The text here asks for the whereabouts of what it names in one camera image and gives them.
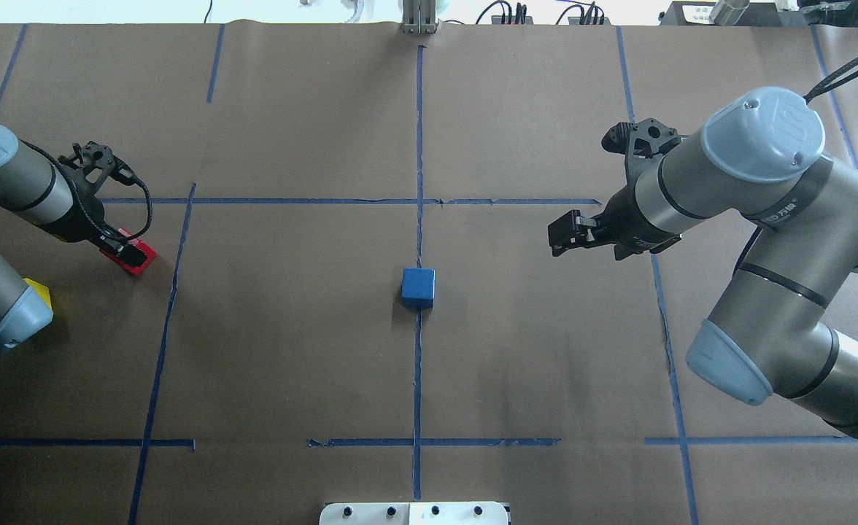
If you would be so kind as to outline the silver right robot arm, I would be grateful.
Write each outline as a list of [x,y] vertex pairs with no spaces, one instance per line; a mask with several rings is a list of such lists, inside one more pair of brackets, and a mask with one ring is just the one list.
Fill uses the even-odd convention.
[[593,217],[549,224],[552,255],[613,246],[656,254],[735,210],[756,229],[686,355],[690,370],[746,405],[779,395],[858,439],[858,341],[822,321],[858,273],[858,169],[825,150],[809,97],[757,87],[683,136],[620,122],[602,145],[626,185]]

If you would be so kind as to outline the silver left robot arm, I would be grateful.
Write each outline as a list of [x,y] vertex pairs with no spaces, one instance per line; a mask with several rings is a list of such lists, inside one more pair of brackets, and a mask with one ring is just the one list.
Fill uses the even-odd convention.
[[[142,191],[145,223],[136,232],[109,224],[99,192],[107,180]],[[89,243],[132,275],[156,253],[143,239],[152,226],[147,185],[111,147],[89,141],[53,156],[0,123],[0,354],[32,339],[53,321],[48,289],[28,279],[5,249],[29,228],[70,244]]]

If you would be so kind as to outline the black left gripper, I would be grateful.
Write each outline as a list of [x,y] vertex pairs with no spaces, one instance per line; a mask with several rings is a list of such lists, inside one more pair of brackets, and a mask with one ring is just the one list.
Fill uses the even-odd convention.
[[109,226],[104,219],[104,206],[93,194],[76,193],[64,182],[65,196],[69,197],[69,209],[54,222],[39,224],[39,229],[66,243],[95,241],[115,249],[113,259],[119,265],[143,266],[148,262],[148,252],[132,239],[129,233]]

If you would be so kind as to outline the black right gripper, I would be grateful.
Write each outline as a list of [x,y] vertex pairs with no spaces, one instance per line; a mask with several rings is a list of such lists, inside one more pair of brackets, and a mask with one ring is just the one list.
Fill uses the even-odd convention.
[[[595,240],[586,239],[594,229]],[[549,223],[548,234],[569,237],[550,247],[555,258],[572,249],[612,245],[615,260],[624,260],[644,252],[658,254],[681,240],[680,235],[653,226],[637,206],[635,190],[627,187],[616,192],[595,219],[570,211]]]

